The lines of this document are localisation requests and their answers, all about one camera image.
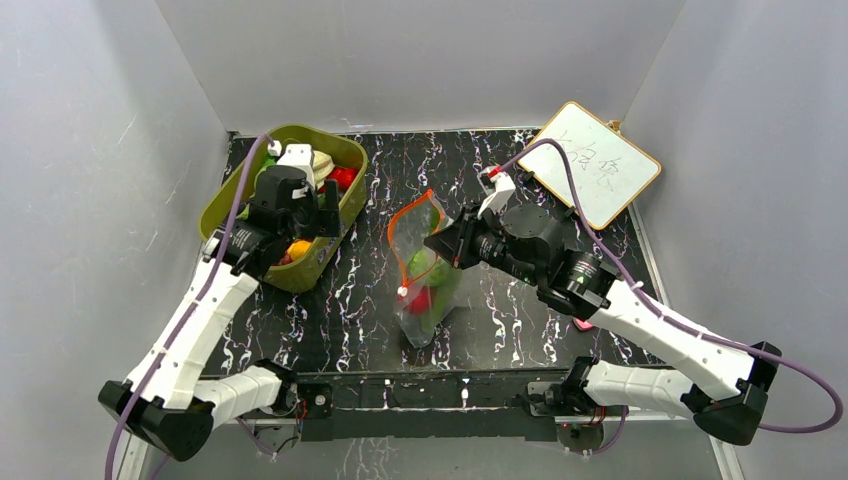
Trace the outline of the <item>small green cabbage toy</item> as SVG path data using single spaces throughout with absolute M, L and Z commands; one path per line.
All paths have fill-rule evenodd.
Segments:
M 413 284 L 439 287 L 446 284 L 452 268 L 432 250 L 424 247 L 407 263 L 408 280 Z

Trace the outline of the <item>clear zip top bag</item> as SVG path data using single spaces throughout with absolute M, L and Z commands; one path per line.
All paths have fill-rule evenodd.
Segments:
M 429 345 L 436 329 L 455 306 L 462 272 L 424 245 L 424 240 L 450 224 L 429 189 L 401 208 L 389 221 L 390 251 L 398 262 L 396 318 L 414 348 Z

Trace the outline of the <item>red apple toy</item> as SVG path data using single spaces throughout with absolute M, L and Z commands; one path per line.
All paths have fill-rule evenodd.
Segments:
M 433 289 L 429 286 L 422 286 L 418 293 L 410 298 L 409 302 L 404 307 L 404 311 L 411 315 L 423 315 L 428 313 L 432 308 Z

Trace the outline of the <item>green lettuce leaf toy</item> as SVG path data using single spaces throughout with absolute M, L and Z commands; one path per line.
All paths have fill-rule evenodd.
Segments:
M 425 333 L 433 333 L 437 325 L 453 308 L 454 296 L 462 274 L 463 272 L 461 270 L 452 268 L 451 276 L 446 284 L 439 287 L 431 287 L 434 294 L 432 308 L 428 313 L 423 314 L 420 320 L 422 330 Z

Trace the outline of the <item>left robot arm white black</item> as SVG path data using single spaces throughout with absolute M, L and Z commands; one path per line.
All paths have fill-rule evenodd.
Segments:
M 234 315 L 288 248 L 341 232 L 336 181 L 319 193 L 304 170 L 277 165 L 260 173 L 255 187 L 247 218 L 237 217 L 235 200 L 209 237 L 188 291 L 150 353 L 98 395 L 120 431 L 176 461 L 191 459 L 231 420 L 258 409 L 286 416 L 298 404 L 296 374 L 268 359 L 219 380 L 201 377 Z

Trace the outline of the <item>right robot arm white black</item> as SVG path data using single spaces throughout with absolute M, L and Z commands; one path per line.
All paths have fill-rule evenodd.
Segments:
M 568 248 L 563 223 L 535 205 L 497 216 L 469 209 L 423 243 L 452 267 L 485 263 L 536 289 L 550 309 L 635 343 L 663 367 L 626 367 L 584 356 L 560 384 L 531 383 L 525 400 L 536 416 L 587 414 L 606 406 L 637 407 L 691 419 L 707 434 L 749 445 L 762 420 L 777 366 L 707 341 L 692 322 L 684 332 L 666 309 L 641 299 L 622 274 L 588 252 Z

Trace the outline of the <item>orange fruit toy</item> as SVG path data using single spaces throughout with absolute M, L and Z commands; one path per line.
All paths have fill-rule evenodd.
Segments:
M 311 246 L 311 241 L 297 240 L 287 248 L 285 257 L 291 262 L 297 261 L 308 253 Z

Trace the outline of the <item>red pepper toy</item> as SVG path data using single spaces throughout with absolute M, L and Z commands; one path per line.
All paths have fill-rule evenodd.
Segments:
M 357 168 L 336 166 L 327 176 L 328 180 L 335 181 L 339 192 L 346 193 L 353 185 L 359 174 Z

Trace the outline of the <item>pale napa cabbage toy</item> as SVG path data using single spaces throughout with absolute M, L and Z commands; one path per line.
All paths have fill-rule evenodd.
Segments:
M 334 170 L 335 163 L 332 157 L 322 151 L 314 150 L 312 158 L 312 171 L 314 185 L 317 189 L 323 187 L 325 179 Z

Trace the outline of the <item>olive green plastic bin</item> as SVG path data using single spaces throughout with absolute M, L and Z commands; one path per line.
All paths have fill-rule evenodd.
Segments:
M 339 192 L 341 232 L 337 237 L 290 239 L 273 234 L 247 222 L 248 201 L 254 195 L 257 176 L 276 160 L 267 153 L 271 140 L 287 146 L 291 143 L 310 144 L 313 150 L 329 154 L 336 166 L 357 168 L 359 174 L 352 187 Z M 247 157 L 233 171 L 216 196 L 201 214 L 197 229 L 202 240 L 229 243 L 223 257 L 224 269 L 234 275 L 245 273 L 280 290 L 301 293 L 312 289 L 324 268 L 336 252 L 366 199 L 364 175 L 367 155 L 363 147 L 350 139 L 316 130 L 305 125 L 285 125 L 257 138 Z M 325 179 L 325 184 L 336 184 Z M 313 187 L 320 209 L 324 204 L 324 185 Z M 291 262 L 285 257 L 287 248 L 297 240 L 308 240 L 312 246 L 301 259 Z

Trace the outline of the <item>pink eraser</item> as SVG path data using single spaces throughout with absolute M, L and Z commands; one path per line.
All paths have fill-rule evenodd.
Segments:
M 572 319 L 573 325 L 581 332 L 588 332 L 595 328 L 590 322 L 580 320 L 577 318 Z

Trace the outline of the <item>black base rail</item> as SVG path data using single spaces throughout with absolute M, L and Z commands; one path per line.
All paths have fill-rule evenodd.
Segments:
M 302 372 L 291 402 L 279 413 L 251 407 L 225 419 L 250 426 L 299 426 L 305 442 L 396 437 L 521 437 L 554 441 L 565 424 L 619 420 L 620 406 L 579 410 L 555 407 L 537 413 L 551 398 L 565 368 Z

